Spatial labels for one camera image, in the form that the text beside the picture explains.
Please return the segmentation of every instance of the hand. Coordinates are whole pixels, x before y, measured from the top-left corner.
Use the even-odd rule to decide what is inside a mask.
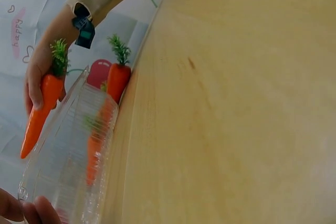
[[[24,83],[24,100],[28,116],[33,105],[36,109],[40,109],[43,106],[40,83],[42,77],[49,71],[53,60],[50,44],[57,39],[65,39],[69,48],[78,36],[79,32],[72,26],[71,22],[74,17],[70,7],[65,6],[51,22],[34,49],[33,55],[29,60]],[[65,95],[65,88],[63,88],[59,101],[62,101]]]
[[[23,203],[0,188],[0,223],[1,217],[11,221],[23,221],[23,214],[29,224],[61,224],[61,221],[45,197],[37,197],[34,203]]]
[[[52,63],[50,43],[47,40],[41,40],[34,49],[33,55],[29,61],[25,75],[24,99],[27,115],[29,116],[33,106],[39,110],[43,106],[43,96],[40,89],[42,77],[49,71]],[[58,100],[61,102],[66,92],[63,87]]]

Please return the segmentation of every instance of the green carrot top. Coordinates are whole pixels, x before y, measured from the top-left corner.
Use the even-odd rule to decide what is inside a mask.
[[[103,91],[103,92],[106,92],[107,91],[107,82],[106,81],[103,81],[100,85],[100,90]]]
[[[111,37],[108,37],[108,41],[112,46],[112,51],[117,56],[117,61],[120,65],[124,66],[126,63],[129,63],[128,57],[131,54],[131,50],[128,46],[122,42],[116,34]]]
[[[53,56],[52,74],[55,77],[61,77],[66,74],[67,68],[70,67],[65,39],[55,40],[53,44],[50,44],[50,48]]]
[[[84,116],[84,125],[90,130],[94,130],[97,135],[102,134],[104,129],[104,121],[100,119],[98,116]]]

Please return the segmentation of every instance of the table surface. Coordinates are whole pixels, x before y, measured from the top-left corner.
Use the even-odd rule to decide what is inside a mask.
[[[102,223],[336,222],[336,0],[164,0]]]

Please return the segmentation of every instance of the toy carrot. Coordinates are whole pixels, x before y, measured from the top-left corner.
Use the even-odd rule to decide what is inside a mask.
[[[120,41],[117,35],[113,35],[112,38],[108,38],[109,43],[112,46],[112,51],[117,56],[118,63],[112,64],[108,79],[107,79],[107,94],[112,96],[117,104],[120,102],[120,98],[131,78],[131,68],[126,66],[128,57],[131,54],[129,47],[125,43]]]
[[[21,158],[25,158],[34,148],[50,111],[57,104],[57,99],[61,95],[64,85],[61,77],[66,73],[67,67],[69,66],[66,46],[67,44],[64,39],[55,40],[55,43],[50,45],[53,56],[51,73],[46,74],[42,78],[40,85],[44,105],[40,110],[36,110],[34,107],[32,108],[26,126],[25,138],[22,143]]]
[[[100,111],[95,119],[87,116],[85,123],[91,128],[91,135],[88,139],[88,165],[87,165],[87,185],[91,186],[96,178],[99,158],[103,141],[108,131],[109,121],[104,118],[107,113]]]

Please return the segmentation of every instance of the clear plastic container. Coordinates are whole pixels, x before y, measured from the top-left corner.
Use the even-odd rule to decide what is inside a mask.
[[[69,90],[31,152],[18,199],[45,196],[68,224],[99,223],[118,105],[87,84],[88,68]]]

